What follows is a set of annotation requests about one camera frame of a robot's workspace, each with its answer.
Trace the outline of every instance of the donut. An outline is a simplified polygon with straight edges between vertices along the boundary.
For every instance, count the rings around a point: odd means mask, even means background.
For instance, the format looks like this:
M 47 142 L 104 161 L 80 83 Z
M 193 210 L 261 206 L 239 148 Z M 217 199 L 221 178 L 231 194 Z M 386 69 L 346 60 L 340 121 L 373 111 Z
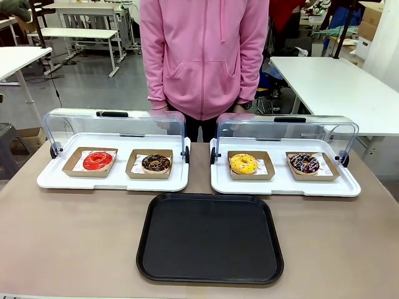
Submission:
M 142 167 L 145 173 L 162 174 L 170 168 L 170 160 L 161 154 L 151 154 L 142 161 Z
M 257 161 L 248 154 L 236 154 L 230 159 L 230 167 L 236 174 L 254 174 Z
M 289 157 L 289 162 L 297 174 L 312 176 L 317 173 L 320 168 L 318 160 L 305 153 L 293 154 Z
M 106 171 L 111 165 L 113 157 L 102 151 L 89 154 L 83 160 L 83 168 L 87 171 Z

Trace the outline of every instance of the yellow glazed donut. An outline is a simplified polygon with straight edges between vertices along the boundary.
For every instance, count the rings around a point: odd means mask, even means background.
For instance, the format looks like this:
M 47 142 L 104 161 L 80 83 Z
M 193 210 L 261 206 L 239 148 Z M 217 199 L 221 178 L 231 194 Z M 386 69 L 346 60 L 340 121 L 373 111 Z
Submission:
M 230 167 L 236 174 L 254 174 L 257 161 L 248 154 L 236 154 L 230 159 Z

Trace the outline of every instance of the black handle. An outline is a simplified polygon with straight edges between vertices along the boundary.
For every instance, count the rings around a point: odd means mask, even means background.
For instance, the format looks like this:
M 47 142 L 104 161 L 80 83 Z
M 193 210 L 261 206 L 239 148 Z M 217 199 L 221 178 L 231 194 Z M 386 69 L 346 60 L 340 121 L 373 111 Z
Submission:
M 305 123 L 306 118 L 304 117 L 289 117 L 289 116 L 280 116 L 274 118 L 275 123 Z
M 129 114 L 127 112 L 116 112 L 116 111 L 97 111 L 95 113 L 97 116 L 102 117 L 128 117 Z

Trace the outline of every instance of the hoodie pocket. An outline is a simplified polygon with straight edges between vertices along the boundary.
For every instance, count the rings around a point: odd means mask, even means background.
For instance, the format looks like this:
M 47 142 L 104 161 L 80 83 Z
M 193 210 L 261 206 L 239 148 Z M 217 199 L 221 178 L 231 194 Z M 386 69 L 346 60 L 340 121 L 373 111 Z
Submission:
M 231 74 L 225 60 L 205 62 L 204 109 L 223 113 L 237 99 L 240 89 L 239 72 Z
M 163 93 L 175 108 L 190 115 L 201 107 L 201 69 L 200 61 L 189 61 L 180 62 L 170 75 L 164 70 Z

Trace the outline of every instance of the wristwatch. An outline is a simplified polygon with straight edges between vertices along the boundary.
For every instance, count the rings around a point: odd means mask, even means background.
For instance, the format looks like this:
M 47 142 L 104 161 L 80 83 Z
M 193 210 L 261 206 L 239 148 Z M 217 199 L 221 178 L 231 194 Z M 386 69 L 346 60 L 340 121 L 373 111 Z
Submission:
M 249 101 L 249 102 L 246 102 L 246 103 L 243 103 L 243 104 L 238 104 L 238 105 L 243 107 L 245 110 L 248 110 L 248 109 L 250 109 L 252 107 L 252 101 Z

